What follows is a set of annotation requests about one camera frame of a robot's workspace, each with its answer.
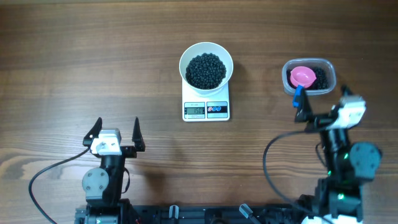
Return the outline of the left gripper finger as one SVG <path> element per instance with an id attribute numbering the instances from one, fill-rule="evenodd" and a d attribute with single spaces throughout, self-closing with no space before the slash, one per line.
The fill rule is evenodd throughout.
<path id="1" fill-rule="evenodd" d="M 135 150 L 137 152 L 144 152 L 146 149 L 146 145 L 144 139 L 142 137 L 139 118 L 136 117 L 134 120 L 134 127 L 132 133 L 132 142 L 134 143 Z"/>
<path id="2" fill-rule="evenodd" d="M 102 130 L 103 120 L 99 117 L 96 120 L 94 126 L 88 131 L 86 136 L 83 138 L 83 146 L 90 147 L 95 138 L 98 138 L 100 131 Z"/>

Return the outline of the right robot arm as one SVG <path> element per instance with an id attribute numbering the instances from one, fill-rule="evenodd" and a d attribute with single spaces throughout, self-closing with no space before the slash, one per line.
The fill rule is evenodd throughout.
<path id="1" fill-rule="evenodd" d="M 295 122 L 306 123 L 305 132 L 320 136 L 327 177 L 318 180 L 314 195 L 301 195 L 298 204 L 306 209 L 303 223 L 361 223 L 363 185 L 372 182 L 382 152 L 371 142 L 351 142 L 348 131 L 357 126 L 366 102 L 342 87 L 342 97 L 330 112 L 313 113 L 305 88 L 298 86 L 293 99 Z"/>

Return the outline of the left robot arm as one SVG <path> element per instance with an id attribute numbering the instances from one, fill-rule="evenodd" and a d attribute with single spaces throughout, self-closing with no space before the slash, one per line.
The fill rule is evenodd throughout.
<path id="1" fill-rule="evenodd" d="M 136 158 L 138 152 L 146 149 L 138 118 L 134 121 L 132 142 L 132 146 L 122 146 L 120 130 L 104 128 L 101 118 L 83 138 L 83 145 L 92 155 L 101 159 L 101 163 L 83 176 L 82 187 L 87 205 L 84 209 L 76 210 L 75 223 L 141 222 L 130 200 L 121 198 L 130 186 L 128 182 L 123 187 L 123 175 L 128 173 L 125 160 Z"/>

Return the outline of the pink scoop blue handle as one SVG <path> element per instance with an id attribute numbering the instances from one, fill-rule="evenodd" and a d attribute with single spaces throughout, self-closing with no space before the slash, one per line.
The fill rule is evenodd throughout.
<path id="1" fill-rule="evenodd" d="M 293 84 L 293 86 L 296 87 L 292 102 L 294 108 L 298 108 L 300 105 L 298 99 L 301 96 L 302 90 L 310 87 L 316 79 L 317 77 L 315 75 L 315 72 L 308 67 L 295 67 L 290 72 L 290 82 Z"/>

